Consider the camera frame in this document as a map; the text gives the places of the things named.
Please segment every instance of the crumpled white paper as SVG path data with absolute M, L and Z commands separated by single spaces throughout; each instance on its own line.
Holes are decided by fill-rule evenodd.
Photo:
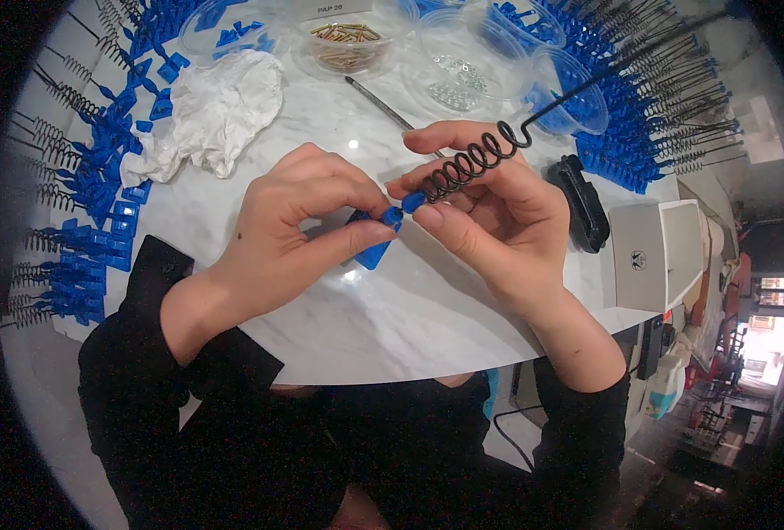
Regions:
M 282 70 L 270 53 L 250 49 L 181 69 L 171 88 L 174 109 L 165 137 L 132 129 L 143 151 L 122 158 L 124 187 L 148 178 L 167 182 L 186 157 L 227 178 L 238 155 L 280 111 Z

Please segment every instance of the white box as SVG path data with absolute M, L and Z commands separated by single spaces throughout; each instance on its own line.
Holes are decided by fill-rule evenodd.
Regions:
M 613 208 L 610 231 L 618 307 L 665 313 L 704 272 L 694 199 Z

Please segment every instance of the clear plastic bowl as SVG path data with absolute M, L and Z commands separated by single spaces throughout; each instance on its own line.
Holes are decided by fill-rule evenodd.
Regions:
M 558 48 L 540 47 L 531 57 L 531 62 L 534 68 L 534 85 L 522 99 L 522 102 L 533 104 L 531 114 L 544 109 L 564 92 L 590 78 L 587 69 Z M 542 131 L 561 136 L 576 131 L 598 135 L 606 130 L 609 122 L 604 95 L 598 85 L 593 85 L 569 98 L 535 123 Z
M 488 100 L 518 100 L 533 81 L 529 58 L 483 10 L 439 9 L 416 28 L 422 58 L 410 85 L 419 99 L 467 112 Z
M 489 19 L 507 29 L 527 53 L 533 53 L 540 46 L 555 46 L 556 48 L 566 46 L 566 33 L 562 30 L 560 23 L 551 13 L 548 13 L 542 4 L 533 0 L 512 0 L 509 2 L 509 4 L 515 5 L 515 12 L 518 15 L 531 12 L 530 15 L 525 15 L 522 18 L 522 23 L 525 26 L 534 26 L 531 32 L 516 26 L 500 11 L 499 7 L 506 3 L 496 4 L 489 1 L 487 9 Z
M 460 9 L 477 2 L 480 0 L 416 0 L 416 6 L 418 15 L 423 17 L 437 9 Z
M 273 52 L 280 37 L 278 10 L 270 0 L 209 0 L 180 28 L 181 53 L 198 64 L 243 49 Z
M 288 19 L 303 38 L 303 46 L 322 67 L 342 74 L 353 74 L 380 64 L 393 43 L 412 31 L 418 21 L 418 8 L 413 0 L 373 0 L 371 5 L 371 11 L 342 15 L 333 12 L 331 15 L 305 19 L 305 5 L 300 0 L 292 0 Z M 321 28 L 344 25 L 364 25 L 380 38 L 363 42 L 334 42 L 312 34 Z

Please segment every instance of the left hand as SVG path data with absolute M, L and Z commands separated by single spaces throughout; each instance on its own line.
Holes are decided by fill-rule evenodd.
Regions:
M 362 170 L 312 143 L 251 182 L 224 253 L 163 300 L 162 328 L 177 361 L 187 364 L 215 335 L 285 305 L 334 265 L 395 238 L 375 220 L 312 241 L 301 232 L 301 221 L 344 206 L 378 219 L 390 204 Z

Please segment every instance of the logo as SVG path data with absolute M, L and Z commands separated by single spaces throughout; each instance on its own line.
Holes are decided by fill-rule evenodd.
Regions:
M 641 250 L 634 250 L 631 252 L 630 266 L 633 270 L 645 270 L 645 253 Z

